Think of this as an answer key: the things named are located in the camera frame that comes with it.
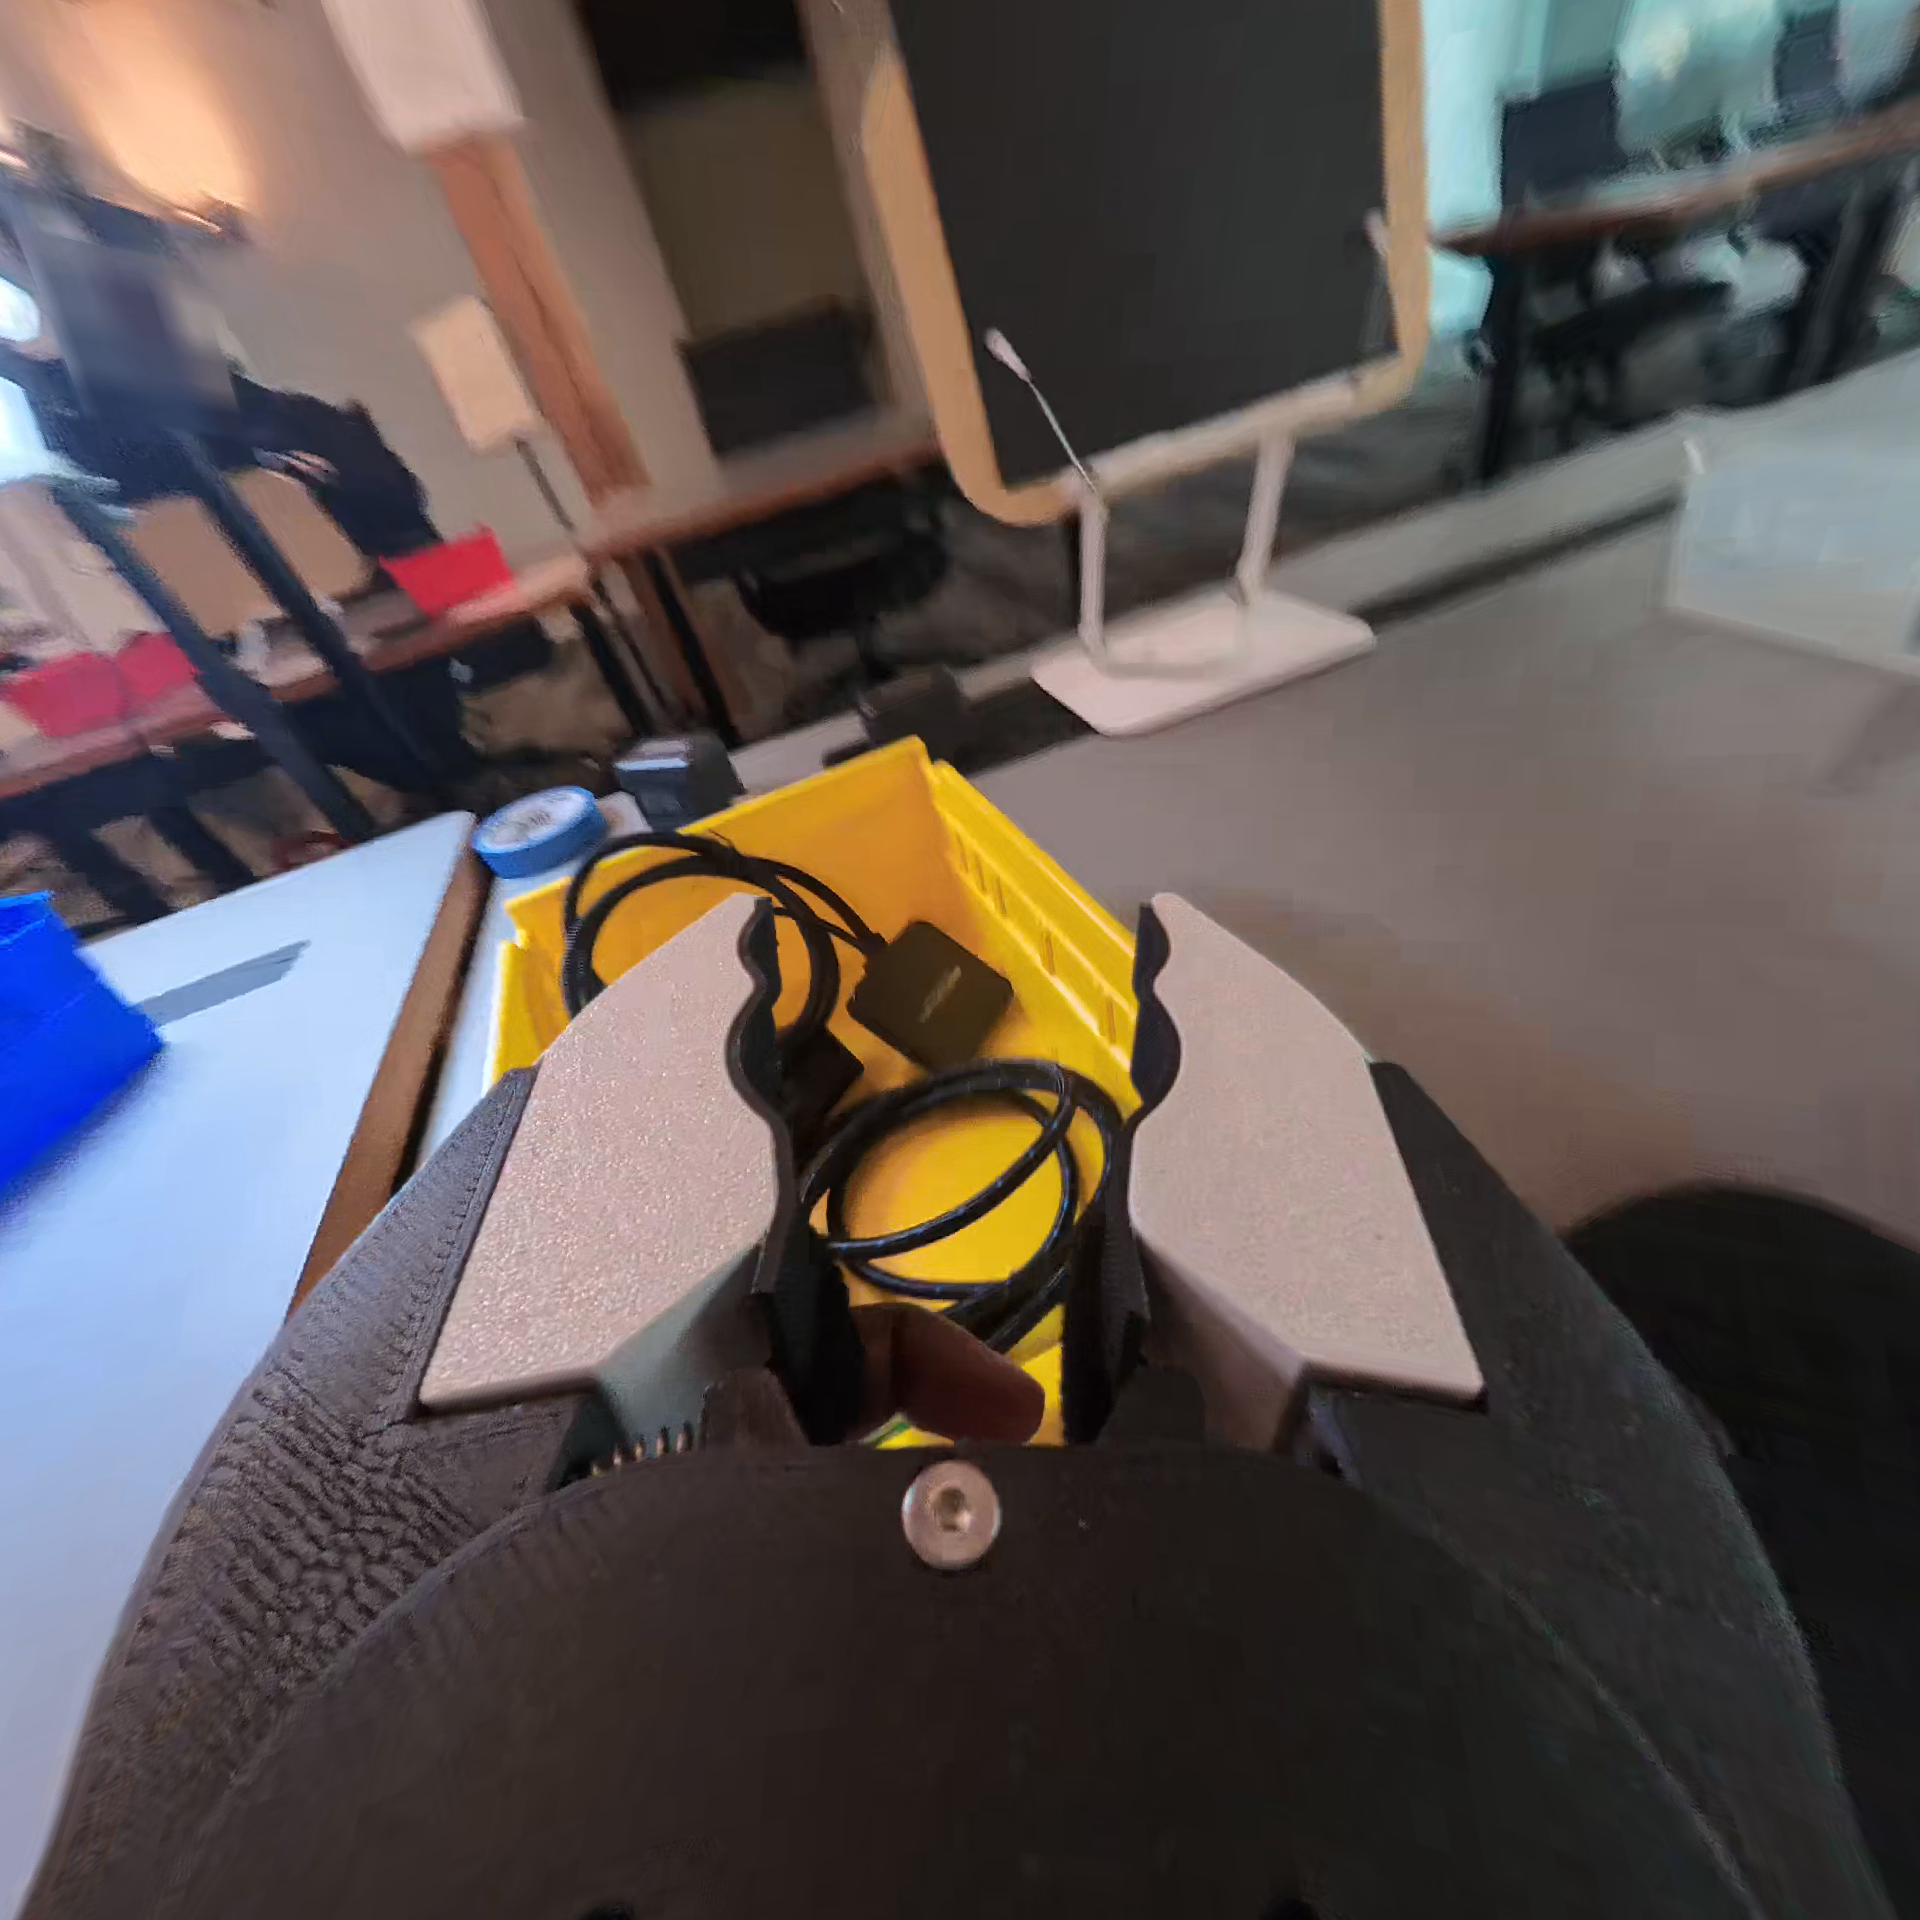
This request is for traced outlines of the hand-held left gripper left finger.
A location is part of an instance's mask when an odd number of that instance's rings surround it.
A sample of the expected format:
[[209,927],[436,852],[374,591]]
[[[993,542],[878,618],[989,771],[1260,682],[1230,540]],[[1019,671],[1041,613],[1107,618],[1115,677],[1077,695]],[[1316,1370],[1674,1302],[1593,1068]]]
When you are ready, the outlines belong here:
[[848,1288],[801,1206],[769,899],[726,896],[592,999],[526,1082],[419,1384],[426,1413],[586,1399],[616,1445],[691,1445],[769,1373],[852,1431]]

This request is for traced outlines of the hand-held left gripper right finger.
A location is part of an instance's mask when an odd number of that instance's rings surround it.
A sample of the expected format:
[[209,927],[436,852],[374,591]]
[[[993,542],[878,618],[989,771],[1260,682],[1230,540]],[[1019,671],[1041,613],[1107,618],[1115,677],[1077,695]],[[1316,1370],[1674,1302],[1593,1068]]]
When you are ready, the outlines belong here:
[[1066,1440],[1155,1397],[1282,1452],[1315,1389],[1450,1410],[1483,1372],[1373,1058],[1278,962],[1182,896],[1137,930],[1137,1111],[1066,1309]]

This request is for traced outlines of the small black square adapter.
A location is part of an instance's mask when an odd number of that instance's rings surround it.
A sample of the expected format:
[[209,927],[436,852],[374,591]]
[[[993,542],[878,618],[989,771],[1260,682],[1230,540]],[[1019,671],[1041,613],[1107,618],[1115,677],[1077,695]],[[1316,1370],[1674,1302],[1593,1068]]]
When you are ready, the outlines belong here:
[[984,1056],[1014,1005],[1006,974],[913,918],[869,958],[848,1018],[913,1066],[946,1072]]

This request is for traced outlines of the yellow plastic bin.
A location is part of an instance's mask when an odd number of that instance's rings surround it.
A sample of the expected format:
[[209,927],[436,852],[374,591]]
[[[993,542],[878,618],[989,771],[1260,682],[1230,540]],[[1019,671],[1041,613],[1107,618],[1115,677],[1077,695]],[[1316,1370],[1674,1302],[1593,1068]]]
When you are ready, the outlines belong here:
[[[862,1060],[801,1160],[808,1226],[852,1304],[956,1315],[1045,1389],[1066,1440],[1066,1309],[1137,1111],[1137,946],[969,779],[917,742],[869,751],[686,831],[629,831],[507,902],[488,1078],[537,1066],[592,997],[726,896],[776,907],[780,1040],[828,1026]],[[928,1072],[848,1018],[910,920],[1014,987],[985,1053]]]

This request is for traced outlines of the clear plastic bin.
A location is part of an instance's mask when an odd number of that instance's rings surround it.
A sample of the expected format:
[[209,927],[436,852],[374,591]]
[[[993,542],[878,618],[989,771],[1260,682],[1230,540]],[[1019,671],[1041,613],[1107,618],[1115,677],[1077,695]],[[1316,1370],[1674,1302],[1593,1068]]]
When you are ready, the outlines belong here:
[[1686,434],[1664,607],[1914,682],[1916,452]]

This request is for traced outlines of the grey desk wooden edge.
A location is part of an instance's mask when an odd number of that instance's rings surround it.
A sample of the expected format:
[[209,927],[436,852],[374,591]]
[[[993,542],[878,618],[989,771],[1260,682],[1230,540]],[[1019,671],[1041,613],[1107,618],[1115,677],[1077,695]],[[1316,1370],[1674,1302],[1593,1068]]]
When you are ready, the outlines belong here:
[[90,948],[145,1002],[285,943],[280,986],[157,1060],[2,1237],[2,1914],[186,1474],[289,1315],[398,1036],[432,1036],[488,878],[450,811]]

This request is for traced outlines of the black desk screen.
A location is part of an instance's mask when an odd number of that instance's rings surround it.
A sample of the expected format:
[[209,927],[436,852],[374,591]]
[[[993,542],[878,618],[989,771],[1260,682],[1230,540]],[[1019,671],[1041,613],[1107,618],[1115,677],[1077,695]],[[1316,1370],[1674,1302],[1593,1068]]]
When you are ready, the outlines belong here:
[[677,343],[716,459],[884,412],[880,332],[864,301],[825,299]]

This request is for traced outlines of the person's left hand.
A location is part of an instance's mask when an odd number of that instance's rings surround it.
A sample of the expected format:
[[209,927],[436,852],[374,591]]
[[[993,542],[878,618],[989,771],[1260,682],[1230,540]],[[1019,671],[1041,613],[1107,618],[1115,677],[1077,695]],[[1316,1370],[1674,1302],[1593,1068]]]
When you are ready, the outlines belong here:
[[852,1309],[862,1431],[894,1420],[954,1442],[1022,1445],[1048,1413],[1042,1384],[946,1315],[913,1302]]

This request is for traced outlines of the blue tape roll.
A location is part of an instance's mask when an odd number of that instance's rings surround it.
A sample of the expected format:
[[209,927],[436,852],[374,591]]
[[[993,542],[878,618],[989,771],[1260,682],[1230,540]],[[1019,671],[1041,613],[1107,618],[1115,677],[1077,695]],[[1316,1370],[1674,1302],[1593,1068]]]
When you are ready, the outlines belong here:
[[468,848],[496,880],[536,880],[576,869],[606,840],[598,797],[580,784],[557,784],[475,822]]

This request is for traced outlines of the small grey case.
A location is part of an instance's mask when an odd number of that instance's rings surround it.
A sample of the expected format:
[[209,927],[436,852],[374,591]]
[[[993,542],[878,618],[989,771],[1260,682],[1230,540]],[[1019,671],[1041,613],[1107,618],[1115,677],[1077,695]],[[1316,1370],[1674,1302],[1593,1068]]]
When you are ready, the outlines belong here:
[[707,728],[636,739],[611,773],[646,831],[686,831],[748,797],[726,742]]

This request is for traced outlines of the blue plastic bin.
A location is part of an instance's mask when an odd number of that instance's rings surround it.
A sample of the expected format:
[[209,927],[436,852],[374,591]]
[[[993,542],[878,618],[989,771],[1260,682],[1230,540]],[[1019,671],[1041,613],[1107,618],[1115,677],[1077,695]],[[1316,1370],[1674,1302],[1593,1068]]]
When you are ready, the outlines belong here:
[[46,894],[2,899],[2,1190],[67,1149],[163,1052]]

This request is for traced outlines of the black office chair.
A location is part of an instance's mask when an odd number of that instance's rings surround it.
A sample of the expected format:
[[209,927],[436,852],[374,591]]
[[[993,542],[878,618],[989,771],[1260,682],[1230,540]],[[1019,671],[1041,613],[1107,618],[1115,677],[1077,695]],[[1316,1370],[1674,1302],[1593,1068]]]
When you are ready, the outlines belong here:
[[921,607],[949,578],[944,508],[913,487],[867,487],[766,522],[732,584],[792,647],[874,642],[883,619]]

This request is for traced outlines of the small white paper sign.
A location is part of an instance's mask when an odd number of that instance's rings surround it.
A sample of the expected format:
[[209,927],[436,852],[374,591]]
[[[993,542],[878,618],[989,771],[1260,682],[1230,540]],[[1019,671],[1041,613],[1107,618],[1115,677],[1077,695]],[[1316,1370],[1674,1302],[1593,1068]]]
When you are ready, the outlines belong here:
[[545,415],[482,296],[450,299],[406,330],[470,452],[490,456],[545,431]]

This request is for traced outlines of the large white paper sign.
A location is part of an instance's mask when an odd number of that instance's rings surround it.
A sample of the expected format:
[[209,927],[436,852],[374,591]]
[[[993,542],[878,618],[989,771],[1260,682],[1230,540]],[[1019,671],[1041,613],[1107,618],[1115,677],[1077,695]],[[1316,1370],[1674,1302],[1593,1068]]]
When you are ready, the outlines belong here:
[[522,98],[480,2],[324,2],[368,108],[410,156],[522,127]]

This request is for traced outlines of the wooden post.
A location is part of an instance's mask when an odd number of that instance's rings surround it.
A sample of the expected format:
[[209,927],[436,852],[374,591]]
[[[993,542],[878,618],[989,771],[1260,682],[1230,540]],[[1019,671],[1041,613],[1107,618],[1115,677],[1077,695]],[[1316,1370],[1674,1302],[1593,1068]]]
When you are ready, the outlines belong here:
[[509,134],[461,134],[422,156],[512,356],[556,429],[587,503],[650,480],[602,368],[586,311],[553,250]]

